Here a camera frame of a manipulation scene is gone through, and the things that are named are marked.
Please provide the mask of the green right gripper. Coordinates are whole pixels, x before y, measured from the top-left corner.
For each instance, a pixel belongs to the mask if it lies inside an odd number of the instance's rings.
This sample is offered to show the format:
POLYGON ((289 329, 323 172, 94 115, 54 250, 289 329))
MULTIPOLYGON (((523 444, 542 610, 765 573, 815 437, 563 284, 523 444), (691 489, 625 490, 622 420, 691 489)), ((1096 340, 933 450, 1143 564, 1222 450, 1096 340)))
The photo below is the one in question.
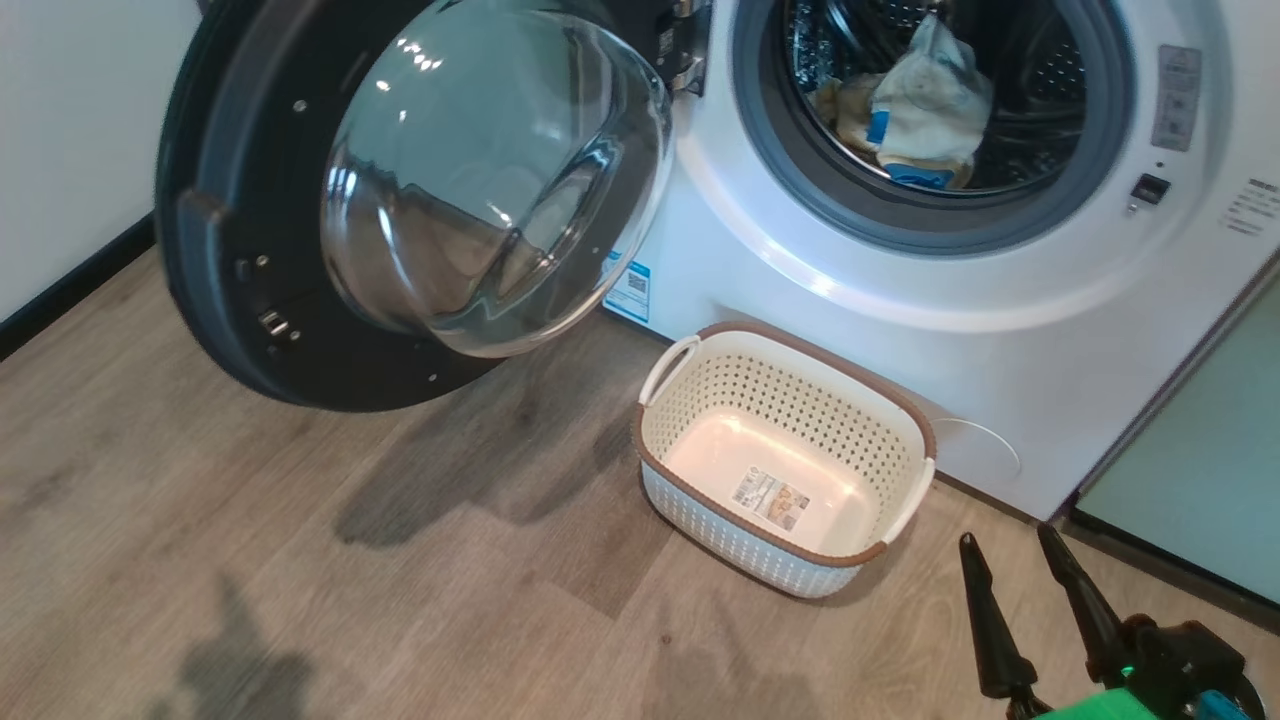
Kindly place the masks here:
POLYGON ((1128 651, 1123 621, 1074 553, 1048 523, 1037 537, 1053 579, 1064 588, 1085 648, 1085 671, 1106 689, 1060 708, 1050 707, 1032 687, 1038 682, 1023 657, 993 592, 993 578, 974 534, 957 542, 980 693, 1007 700, 1006 719, 1158 719, 1126 687, 1128 651))

